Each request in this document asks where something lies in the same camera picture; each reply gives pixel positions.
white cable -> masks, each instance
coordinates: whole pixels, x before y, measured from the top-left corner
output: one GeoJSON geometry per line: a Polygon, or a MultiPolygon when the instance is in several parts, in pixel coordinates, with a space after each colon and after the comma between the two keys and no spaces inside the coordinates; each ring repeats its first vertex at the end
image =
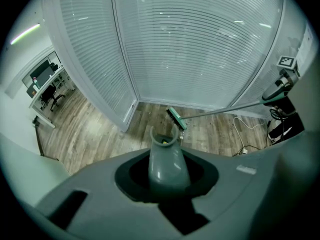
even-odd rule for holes
{"type": "Polygon", "coordinates": [[[257,125],[255,125],[254,127],[249,127],[241,118],[239,118],[239,117],[237,117],[237,116],[235,116],[235,117],[233,118],[233,126],[234,126],[234,128],[235,128],[235,130],[236,130],[236,133],[238,134],[238,136],[239,136],[239,138],[240,138],[240,141],[241,141],[241,143],[242,143],[242,148],[244,149],[244,148],[245,148],[244,142],[242,141],[242,139],[241,139],[241,137],[240,137],[240,134],[239,134],[239,132],[238,132],[238,129],[237,129],[237,127],[236,127],[236,124],[235,124],[235,119],[236,119],[236,118],[238,118],[242,123],[244,123],[244,125],[245,125],[246,127],[248,127],[249,129],[254,129],[254,128],[257,127],[257,126],[263,126],[263,125],[267,122],[267,120],[265,120],[265,122],[262,123],[262,124],[257,124],[257,125]]]}

ceiling light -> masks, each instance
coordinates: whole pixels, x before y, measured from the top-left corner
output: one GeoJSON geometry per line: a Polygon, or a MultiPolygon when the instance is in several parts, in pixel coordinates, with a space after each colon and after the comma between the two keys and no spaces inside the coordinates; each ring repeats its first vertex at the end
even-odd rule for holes
{"type": "Polygon", "coordinates": [[[269,28],[271,29],[271,26],[270,25],[267,25],[267,24],[262,24],[262,23],[259,23],[260,26],[263,26],[263,27],[266,27],[266,28],[269,28]]]}
{"type": "Polygon", "coordinates": [[[38,24],[36,24],[36,25],[28,28],[27,30],[25,30],[24,32],[22,32],[20,35],[18,35],[15,39],[13,39],[13,40],[10,42],[10,44],[13,45],[13,44],[16,43],[19,39],[23,38],[26,34],[30,33],[32,30],[35,30],[35,29],[36,29],[37,27],[39,27],[39,26],[40,26],[40,24],[38,23],[38,24]]]}

door frame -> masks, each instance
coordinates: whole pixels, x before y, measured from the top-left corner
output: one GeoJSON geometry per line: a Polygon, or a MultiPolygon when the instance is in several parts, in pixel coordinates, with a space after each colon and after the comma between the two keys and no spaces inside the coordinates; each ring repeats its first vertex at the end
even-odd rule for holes
{"type": "Polygon", "coordinates": [[[140,94],[138,91],[137,83],[135,81],[135,78],[134,78],[132,70],[131,70],[130,60],[129,60],[129,56],[127,53],[126,45],[125,45],[123,37],[121,36],[121,33],[123,33],[123,30],[122,30],[121,24],[119,24],[119,20],[118,20],[119,10],[117,11],[117,0],[111,0],[111,3],[112,3],[112,11],[113,11],[113,17],[114,17],[114,24],[115,24],[115,28],[116,28],[117,37],[119,40],[119,45],[121,48],[123,60],[124,60],[125,66],[126,66],[126,70],[129,74],[135,95],[139,100],[141,97],[140,97],[140,94]]]}
{"type": "Polygon", "coordinates": [[[139,99],[132,86],[131,93],[135,95],[135,100],[131,104],[126,117],[121,120],[118,115],[105,102],[103,97],[91,83],[89,77],[85,74],[76,53],[72,47],[67,34],[65,23],[63,21],[60,0],[42,0],[43,21],[47,27],[48,34],[53,47],[59,56],[65,70],[72,81],[79,88],[82,94],[110,121],[118,126],[123,132],[126,132],[134,112],[139,104],[139,99]]]}

black opening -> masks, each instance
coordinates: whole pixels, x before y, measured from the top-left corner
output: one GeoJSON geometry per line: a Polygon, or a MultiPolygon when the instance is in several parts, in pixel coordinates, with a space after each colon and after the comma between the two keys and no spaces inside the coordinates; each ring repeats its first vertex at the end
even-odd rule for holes
{"type": "MultiPolygon", "coordinates": [[[[184,198],[205,195],[216,184],[219,174],[216,167],[193,154],[182,151],[191,185],[185,188],[184,198]]],[[[145,203],[168,201],[154,196],[149,188],[149,151],[123,163],[115,172],[115,183],[131,200],[145,203]]]]}
{"type": "Polygon", "coordinates": [[[75,216],[77,210],[87,197],[87,193],[83,191],[72,192],[60,206],[49,216],[49,220],[65,230],[75,216]]]}
{"type": "Polygon", "coordinates": [[[192,198],[207,194],[216,184],[219,174],[213,164],[188,152],[182,153],[191,181],[182,198],[162,199],[150,191],[149,151],[123,163],[115,172],[115,183],[133,201],[158,203],[162,214],[177,230],[187,235],[209,222],[202,214],[196,213],[192,198]]]}
{"type": "Polygon", "coordinates": [[[158,208],[183,235],[187,235],[209,222],[205,216],[195,212],[191,199],[160,203],[158,208]]]}

computer monitor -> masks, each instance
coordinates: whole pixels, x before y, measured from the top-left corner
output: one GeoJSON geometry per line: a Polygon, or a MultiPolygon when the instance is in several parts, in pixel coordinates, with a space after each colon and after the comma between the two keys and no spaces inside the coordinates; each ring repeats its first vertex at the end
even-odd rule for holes
{"type": "Polygon", "coordinates": [[[38,75],[38,77],[36,78],[39,86],[43,86],[45,84],[46,81],[48,81],[48,79],[50,78],[50,75],[53,76],[54,75],[54,71],[52,70],[52,68],[50,66],[48,66],[40,75],[38,75]]]}
{"type": "Polygon", "coordinates": [[[42,72],[44,72],[48,67],[50,67],[50,63],[48,60],[46,60],[30,74],[30,77],[32,79],[38,78],[42,74],[42,72]]]}

